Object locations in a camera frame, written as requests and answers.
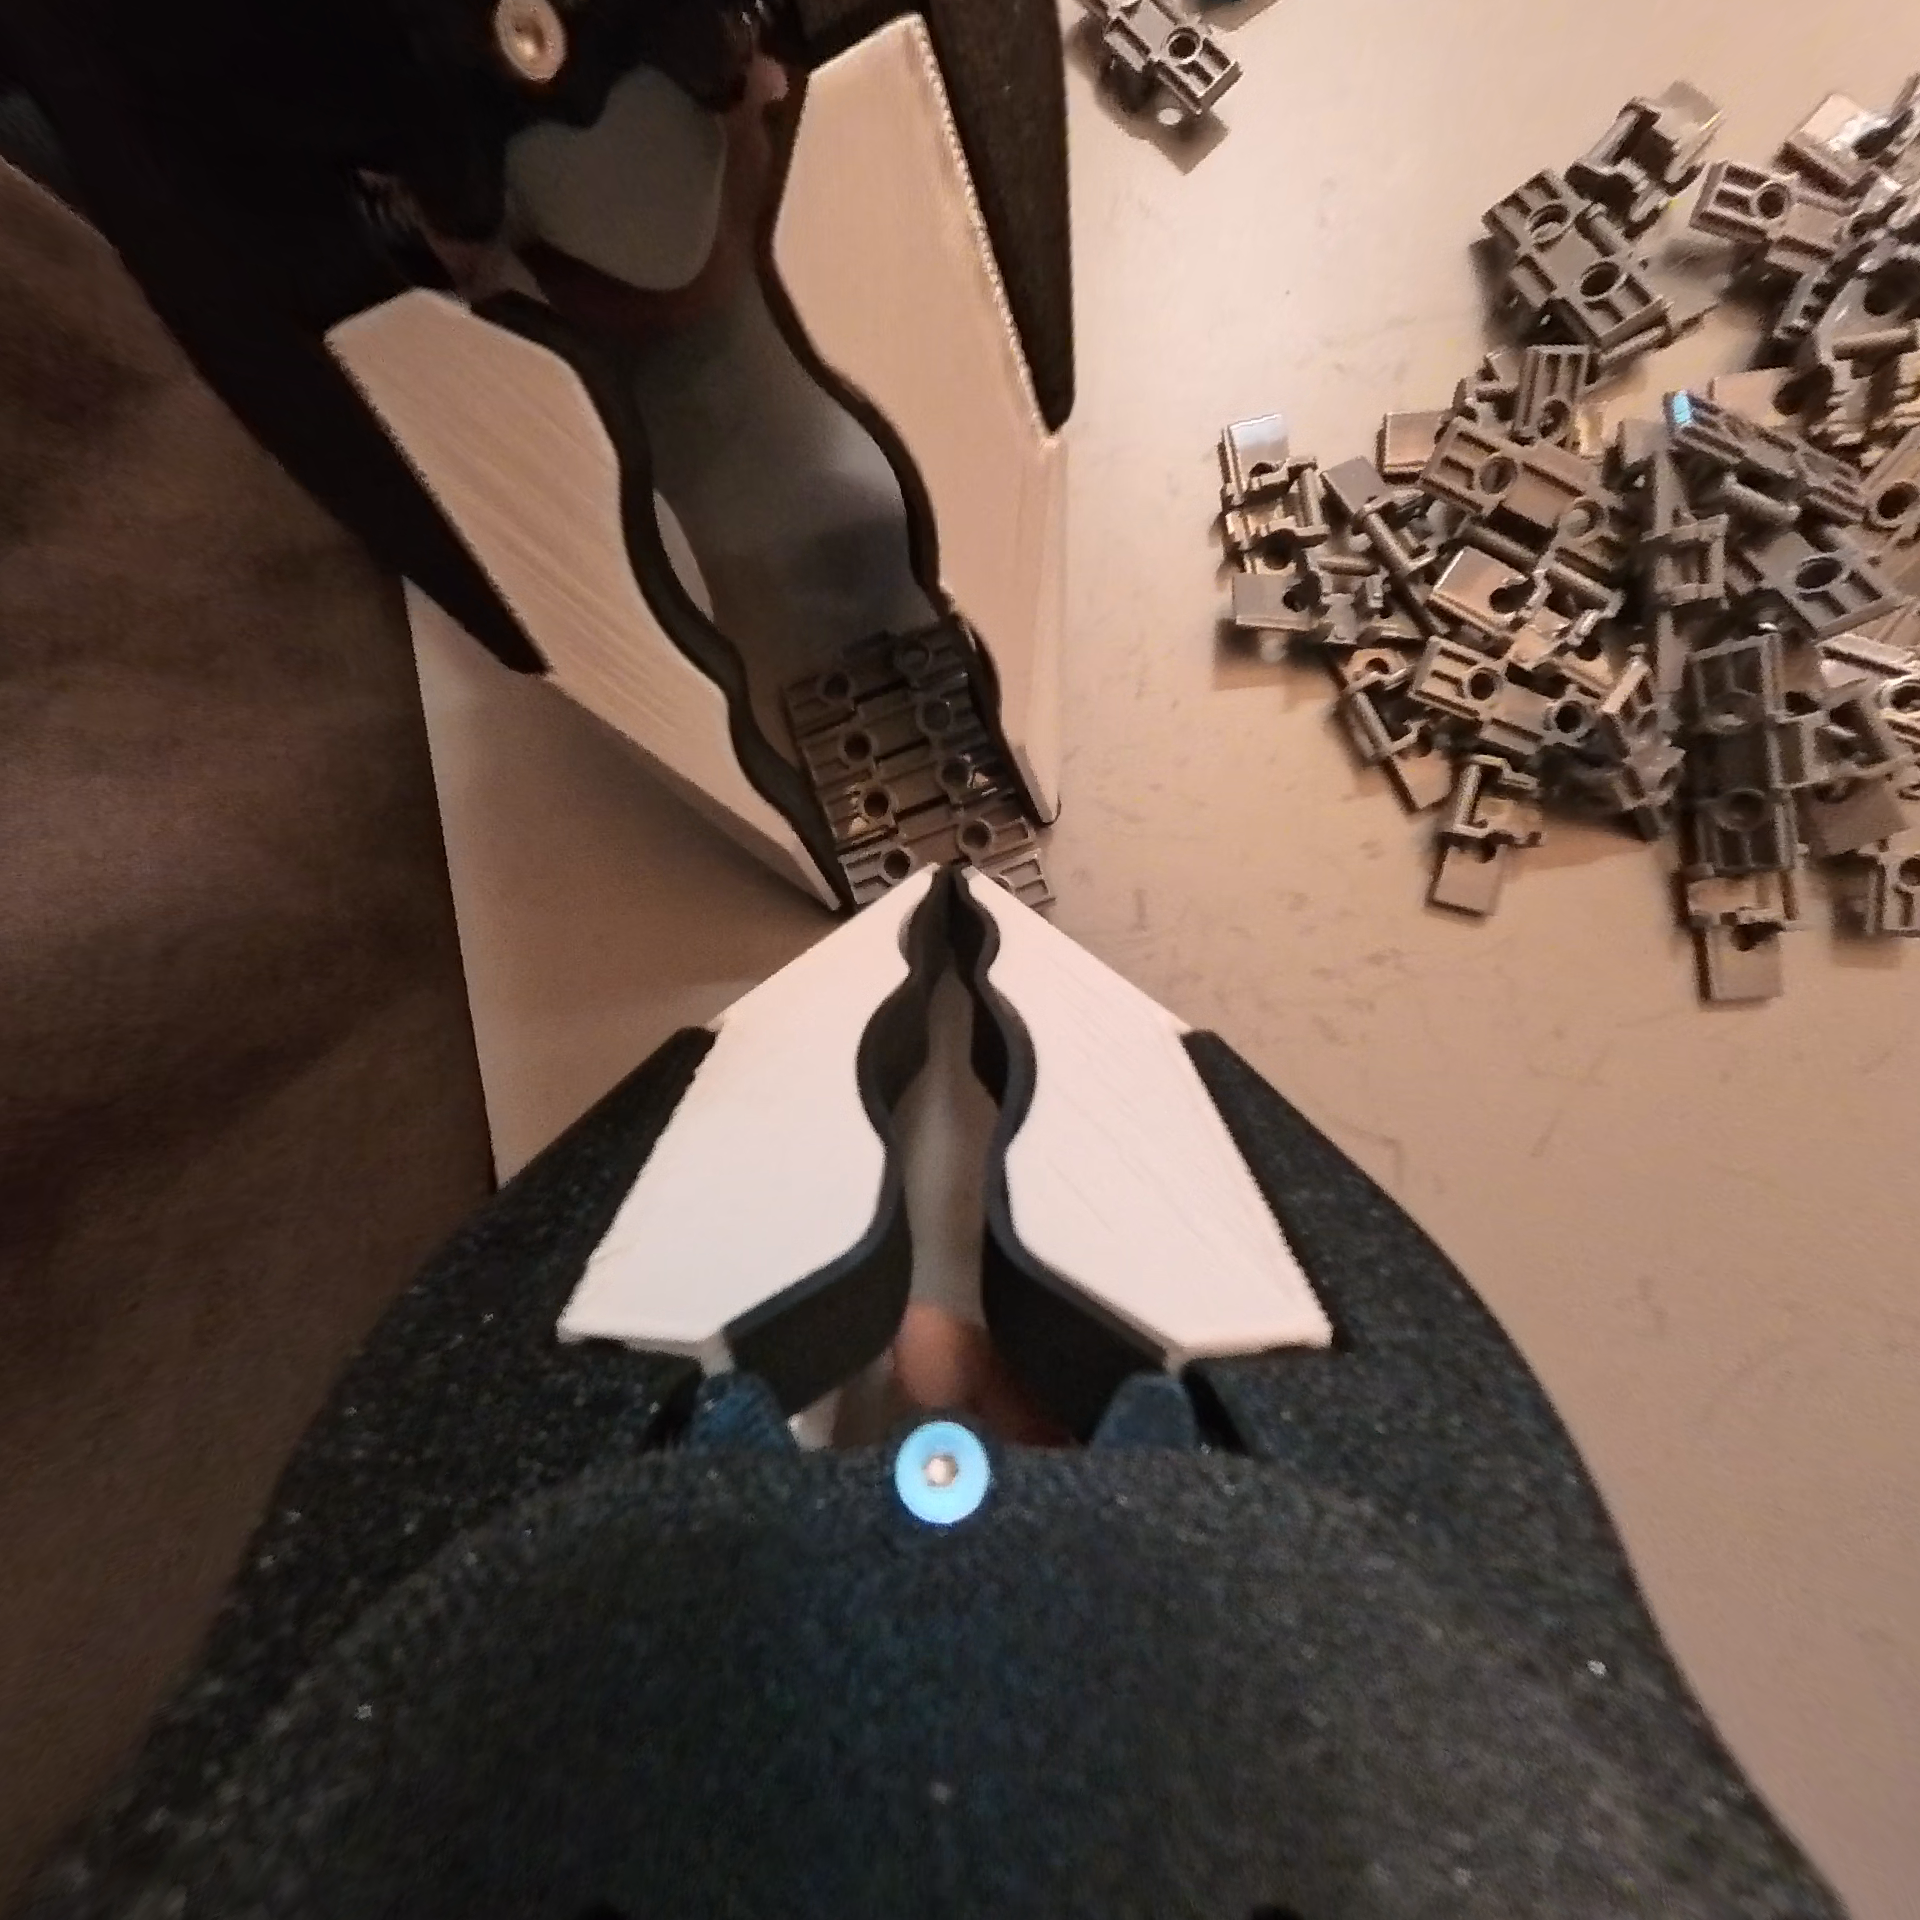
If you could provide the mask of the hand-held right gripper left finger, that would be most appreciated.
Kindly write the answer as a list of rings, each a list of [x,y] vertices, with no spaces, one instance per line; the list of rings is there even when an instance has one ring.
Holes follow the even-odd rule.
[[[913,1283],[896,1110],[929,1056],[946,868],[736,999],[558,1315],[817,1404],[896,1338]]]

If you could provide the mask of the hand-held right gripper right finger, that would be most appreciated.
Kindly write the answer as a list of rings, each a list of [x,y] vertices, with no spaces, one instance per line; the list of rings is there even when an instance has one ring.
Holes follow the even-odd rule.
[[[956,970],[995,1099],[979,1307],[1021,1391],[1099,1421],[1141,1372],[1328,1347],[1200,1072],[1203,1036],[975,868],[956,870]]]

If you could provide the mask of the pile of grey track links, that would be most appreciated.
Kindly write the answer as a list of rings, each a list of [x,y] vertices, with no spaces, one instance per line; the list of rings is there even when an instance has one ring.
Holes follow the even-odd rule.
[[[1918,974],[1918,3],[1067,3],[1067,826],[1213,903],[1627,851]]]

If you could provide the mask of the assembled grey track strip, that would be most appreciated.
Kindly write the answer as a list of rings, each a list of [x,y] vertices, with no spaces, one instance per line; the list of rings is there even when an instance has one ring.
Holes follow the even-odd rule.
[[[783,711],[855,908],[943,864],[976,868],[1035,911],[1054,903],[965,621],[847,646],[786,682]]]

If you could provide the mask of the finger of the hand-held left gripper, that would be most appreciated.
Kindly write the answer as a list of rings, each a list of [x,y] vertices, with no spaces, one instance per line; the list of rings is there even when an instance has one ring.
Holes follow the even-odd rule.
[[[544,659],[684,803],[853,908],[830,826],[659,528],[634,358],[525,294],[407,290],[326,331],[360,399]]]
[[[860,31],[796,99],[771,281],[801,351],[882,444],[913,564],[989,666],[1032,817],[1061,817],[1064,432],[1018,339],[924,13]]]

